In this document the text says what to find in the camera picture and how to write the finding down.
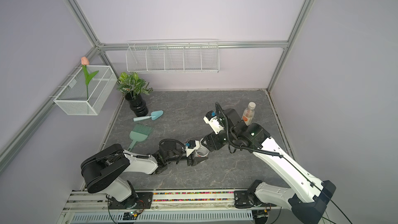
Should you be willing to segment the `clear bottle red cream label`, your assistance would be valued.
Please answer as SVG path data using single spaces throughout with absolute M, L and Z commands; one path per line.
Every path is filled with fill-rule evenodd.
M 255 102 L 250 102 L 247 108 L 244 110 L 242 115 L 242 120 L 245 122 L 246 125 L 251 124 L 252 119 L 255 115 L 255 108 L 256 108 Z

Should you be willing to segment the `clear bottle yellow white label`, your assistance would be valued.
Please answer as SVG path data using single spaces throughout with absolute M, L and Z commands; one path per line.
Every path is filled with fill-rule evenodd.
M 200 141 L 195 141 L 195 143 L 195 154 L 198 157 L 207 157 L 209 154 L 209 150 L 204 145 L 202 145 Z

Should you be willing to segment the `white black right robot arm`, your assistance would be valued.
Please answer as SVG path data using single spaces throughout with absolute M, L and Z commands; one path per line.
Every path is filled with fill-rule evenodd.
M 287 184 L 287 188 L 255 180 L 245 196 L 235 200 L 236 208 L 250 208 L 273 204 L 290 210 L 304 224 L 317 224 L 322 220 L 328 203 L 336 191 L 329 180 L 322 181 L 311 175 L 292 159 L 259 124 L 246 124 L 236 110 L 223 110 L 219 105 L 209 111 L 204 121 L 213 132 L 201 140 L 210 152 L 226 145 L 234 150 L 245 150 L 265 162 Z

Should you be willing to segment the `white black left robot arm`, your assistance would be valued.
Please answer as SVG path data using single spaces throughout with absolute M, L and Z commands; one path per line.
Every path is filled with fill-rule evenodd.
M 170 163 L 182 160 L 193 167 L 207 160 L 208 154 L 207 147 L 195 140 L 182 143 L 174 139 L 163 139 L 159 142 L 159 150 L 148 155 L 132 153 L 120 144 L 114 144 L 86 159 L 80 168 L 88 193 L 107 194 L 112 204 L 132 208 L 140 198 L 132 183 L 121 178 L 123 173 L 160 174 Z

